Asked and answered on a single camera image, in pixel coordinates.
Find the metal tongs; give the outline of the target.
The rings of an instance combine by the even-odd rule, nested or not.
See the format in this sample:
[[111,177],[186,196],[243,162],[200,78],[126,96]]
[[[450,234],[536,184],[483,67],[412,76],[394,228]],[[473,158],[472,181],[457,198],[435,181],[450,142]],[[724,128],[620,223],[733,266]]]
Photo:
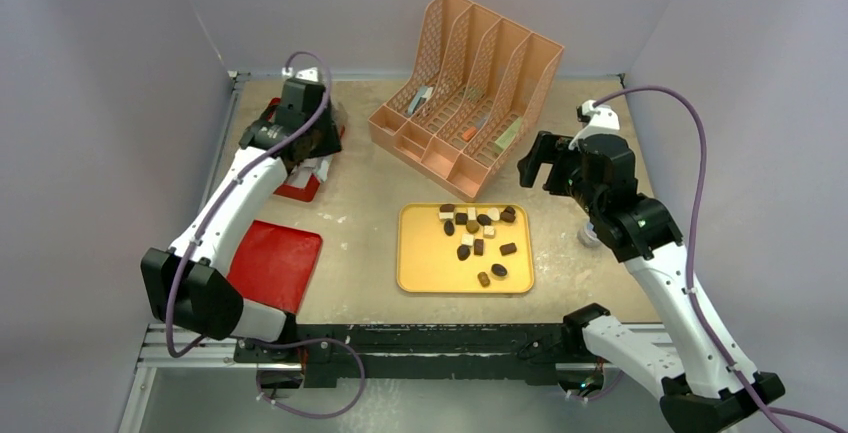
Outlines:
[[285,185],[305,189],[311,180],[316,180],[319,184],[325,182],[332,160],[332,155],[304,160],[289,173]]

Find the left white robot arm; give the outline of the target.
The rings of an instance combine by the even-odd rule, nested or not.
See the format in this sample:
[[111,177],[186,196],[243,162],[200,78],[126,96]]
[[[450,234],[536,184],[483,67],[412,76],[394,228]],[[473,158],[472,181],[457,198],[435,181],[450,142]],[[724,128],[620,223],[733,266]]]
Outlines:
[[205,338],[259,340],[272,361],[297,352],[292,314],[245,298],[227,276],[261,207],[304,161],[340,152],[330,91],[289,78],[279,100],[242,134],[224,179],[198,216],[165,249],[150,248],[140,269],[153,316]]

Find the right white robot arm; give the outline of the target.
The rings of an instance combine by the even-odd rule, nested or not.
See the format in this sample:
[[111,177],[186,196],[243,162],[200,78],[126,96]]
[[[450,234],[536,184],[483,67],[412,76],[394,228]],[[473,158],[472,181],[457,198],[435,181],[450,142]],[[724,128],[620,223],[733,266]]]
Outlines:
[[518,164],[519,183],[572,198],[598,237],[637,280],[675,348],[668,353],[593,303],[563,319],[561,345],[576,360],[611,361],[649,391],[675,432],[721,432],[785,395],[729,334],[691,269],[683,236],[667,208],[638,190],[635,154],[623,138],[537,134]]

